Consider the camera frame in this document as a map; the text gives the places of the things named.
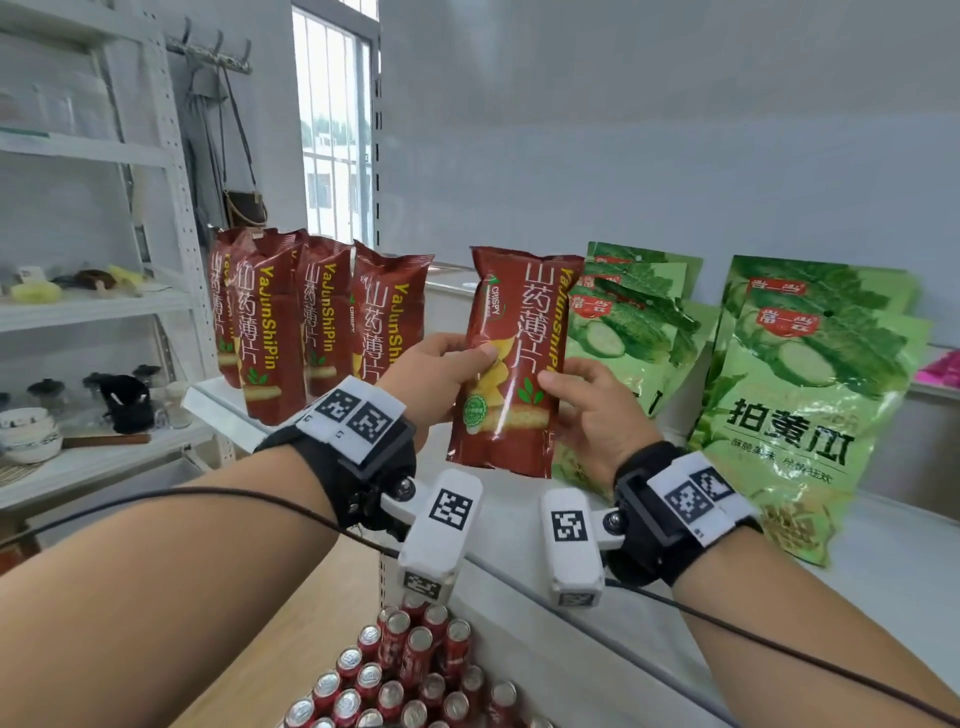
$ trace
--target person's left hand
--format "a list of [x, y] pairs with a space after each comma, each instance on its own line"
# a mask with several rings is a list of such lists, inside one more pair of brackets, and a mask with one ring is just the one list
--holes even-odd
[[390, 365], [376, 386], [407, 405], [404, 416], [417, 426], [417, 450], [431, 425], [443, 422], [460, 385], [486, 372], [496, 360], [496, 347], [484, 344], [465, 350], [461, 333], [432, 333]]

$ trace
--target red can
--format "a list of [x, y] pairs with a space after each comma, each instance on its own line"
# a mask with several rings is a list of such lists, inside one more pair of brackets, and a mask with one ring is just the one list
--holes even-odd
[[376, 653], [380, 649], [380, 635], [382, 630], [375, 624], [370, 624], [360, 630], [357, 635], [357, 646], [363, 653], [363, 661], [371, 663], [376, 661]]
[[317, 684], [313, 686], [313, 704], [317, 708], [318, 716], [330, 715], [342, 688], [343, 681], [340, 679], [340, 673], [334, 669], [328, 670], [317, 678]]
[[483, 687], [487, 682], [487, 676], [483, 669], [477, 665], [471, 665], [464, 670], [460, 677], [460, 692], [467, 696], [470, 701], [470, 717], [476, 716], [480, 712], [483, 701]]
[[446, 692], [446, 682], [444, 677], [437, 672], [431, 672], [423, 678], [420, 683], [420, 700], [432, 716], [438, 716], [444, 707], [444, 693]]
[[410, 615], [410, 621], [413, 622], [415, 627], [423, 620], [423, 613], [426, 612], [428, 606], [430, 605], [426, 597], [416, 592], [404, 592], [403, 601], [400, 602], [400, 609]]
[[450, 622], [450, 613], [440, 604], [431, 604], [423, 613], [423, 626], [433, 634], [434, 644], [440, 644], [443, 641], [448, 622]]
[[403, 686], [396, 680], [384, 683], [376, 697], [376, 708], [388, 723], [396, 723], [403, 710]]
[[333, 724], [336, 728], [354, 728], [362, 706], [363, 701], [360, 699], [359, 692], [355, 690], [341, 692], [337, 702], [333, 704]]
[[348, 647], [340, 653], [337, 658], [337, 672], [344, 681], [344, 685], [350, 685], [356, 676], [360, 673], [360, 667], [363, 666], [363, 652], [359, 647]]
[[470, 654], [470, 625], [464, 619], [455, 619], [446, 627], [442, 667], [444, 678], [450, 686], [460, 682], [460, 676], [467, 669]]
[[393, 675], [399, 669], [403, 644], [409, 632], [410, 615], [403, 610], [398, 609], [387, 618], [387, 628], [383, 630], [377, 655], [377, 662], [387, 675]]
[[467, 728], [470, 701], [462, 692], [452, 692], [444, 700], [444, 720], [450, 728]]
[[357, 718], [357, 728], [380, 728], [383, 725], [383, 716], [376, 708], [364, 711]]
[[363, 700], [364, 705], [376, 703], [382, 684], [383, 667], [377, 663], [366, 663], [360, 668], [357, 674], [356, 690], [360, 693], [360, 699]]
[[516, 723], [516, 685], [509, 680], [497, 683], [487, 701], [487, 717], [493, 725], [513, 726]]
[[414, 627], [403, 646], [403, 660], [400, 664], [400, 685], [405, 690], [414, 690], [423, 682], [423, 678], [430, 671], [432, 656], [433, 635], [430, 630], [426, 627]]
[[387, 619], [390, 618], [390, 615], [393, 614], [399, 607], [395, 607], [393, 604], [388, 604], [386, 607], [380, 610], [380, 613], [376, 616], [376, 626], [380, 628], [380, 631], [383, 632], [387, 628]]
[[420, 700], [411, 700], [403, 706], [400, 728], [423, 728], [426, 725], [426, 706]]
[[317, 709], [313, 705], [313, 700], [302, 697], [290, 706], [290, 710], [283, 719], [283, 728], [304, 728], [310, 725], [315, 717], [317, 717]]

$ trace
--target black cable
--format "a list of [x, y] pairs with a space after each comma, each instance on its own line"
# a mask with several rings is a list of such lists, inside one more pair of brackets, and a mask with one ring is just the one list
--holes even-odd
[[116, 500], [111, 500], [107, 503], [101, 503], [100, 505], [90, 506], [85, 508], [82, 511], [77, 513], [72, 513], [69, 516], [64, 516], [63, 518], [56, 519], [44, 525], [39, 525], [34, 528], [28, 528], [25, 531], [21, 531], [16, 536], [13, 536], [4, 541], [0, 541], [0, 551], [2, 551], [7, 546], [12, 546], [21, 541], [36, 536], [43, 533], [44, 531], [49, 531], [52, 528], [57, 528], [58, 526], [64, 525], [65, 523], [70, 523], [76, 519], [85, 518], [86, 516], [91, 516], [94, 513], [100, 513], [101, 511], [106, 511], [109, 508], [115, 508], [120, 505], [128, 505], [130, 503], [136, 503], [140, 500], [154, 500], [156, 498], [162, 497], [172, 497], [172, 496], [234, 496], [234, 497], [245, 497], [250, 498], [251, 500], [262, 500], [266, 503], [272, 503], [273, 505], [278, 505], [281, 508], [286, 508], [289, 511], [294, 513], [299, 513], [301, 516], [305, 516], [311, 521], [321, 523], [327, 528], [330, 528], [336, 531], [339, 534], [346, 536], [349, 539], [357, 542], [358, 544], [363, 544], [368, 548], [372, 548], [375, 551], [379, 551], [384, 556], [390, 556], [391, 558], [396, 559], [399, 555], [399, 551], [395, 548], [387, 548], [381, 546], [380, 544], [375, 544], [373, 541], [368, 541], [362, 536], [357, 536], [355, 533], [347, 531], [345, 528], [341, 528], [337, 522], [327, 518], [326, 516], [321, 516], [319, 513], [311, 511], [309, 508], [305, 508], [299, 503], [295, 503], [292, 500], [287, 500], [286, 498], [271, 496], [269, 493], [259, 493], [258, 491], [246, 491], [241, 488], [213, 488], [211, 486], [204, 485], [186, 485], [180, 486], [178, 488], [170, 488], [163, 491], [147, 491], [146, 493], [138, 493], [133, 496], [125, 496], [117, 498]]
[[895, 698], [902, 703], [906, 703], [912, 708], [916, 708], [922, 713], [926, 713], [928, 716], [935, 717], [938, 720], [943, 721], [947, 725], [960, 727], [960, 718], [957, 716], [952, 716], [949, 713], [945, 713], [934, 705], [930, 705], [927, 702], [924, 702], [919, 697], [911, 695], [909, 692], [904, 692], [889, 686], [885, 683], [881, 683], [878, 680], [875, 680], [872, 677], [867, 677], [866, 675], [861, 675], [859, 672], [854, 672], [852, 670], [846, 669], [845, 667], [840, 667], [834, 663], [827, 662], [826, 660], [821, 660], [819, 657], [814, 657], [813, 655], [808, 655], [805, 652], [801, 652], [799, 649], [794, 649], [793, 647], [788, 647], [785, 644], [780, 644], [774, 642], [773, 640], [768, 640], [765, 637], [761, 637], [758, 634], [749, 632], [742, 627], [738, 627], [735, 624], [731, 624], [728, 621], [724, 621], [720, 618], [709, 615], [706, 612], [701, 612], [699, 609], [694, 609], [693, 607], [688, 607], [685, 604], [682, 604], [679, 601], [670, 599], [666, 596], [660, 596], [655, 592], [650, 592], [646, 589], [641, 589], [640, 587], [632, 587], [629, 584], [624, 584], [622, 581], [617, 581], [616, 579], [607, 579], [606, 584], [608, 587], [614, 587], [616, 589], [623, 589], [627, 592], [633, 592], [641, 596], [646, 596], [648, 599], [653, 599], [654, 601], [659, 602], [660, 604], [666, 604], [669, 607], [673, 607], [686, 615], [695, 617], [697, 619], [702, 619], [705, 622], [709, 622], [715, 627], [720, 627], [725, 629], [728, 632], [733, 633], [737, 637], [742, 637], [744, 640], [749, 640], [752, 643], [760, 644], [768, 649], [775, 650], [781, 654], [792, 657], [795, 660], [800, 660], [805, 662], [808, 665], [813, 665], [814, 667], [819, 667], [822, 670], [827, 672], [832, 672], [834, 675], [839, 675], [840, 677], [851, 680], [854, 683], [862, 685], [867, 688], [871, 688], [877, 692], [882, 692], [884, 695]]

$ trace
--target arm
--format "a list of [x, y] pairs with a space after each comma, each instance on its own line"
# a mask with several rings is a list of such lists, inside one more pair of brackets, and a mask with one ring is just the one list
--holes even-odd
[[[423, 434], [495, 359], [495, 349], [462, 347], [462, 336], [434, 334], [379, 382]], [[289, 447], [191, 485], [256, 490], [335, 518]], [[0, 725], [35, 725], [51, 706], [76, 728], [169, 725], [336, 538], [298, 514], [230, 497], [148, 501], [85, 528], [0, 579]]]
[[[566, 375], [540, 386], [573, 405], [558, 437], [598, 483], [662, 439], [630, 391], [598, 361], [567, 359]], [[960, 716], [960, 699], [875, 622], [759, 534], [741, 528], [678, 579], [683, 604], [859, 672]], [[730, 709], [746, 728], [940, 726], [898, 700], [802, 663], [699, 619], [685, 618]]]

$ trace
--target window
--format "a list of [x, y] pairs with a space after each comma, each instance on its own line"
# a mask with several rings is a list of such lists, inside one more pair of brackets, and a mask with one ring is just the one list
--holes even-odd
[[[376, 15], [371, 0], [346, 4]], [[293, 23], [307, 227], [372, 243], [371, 46], [298, 8]]]

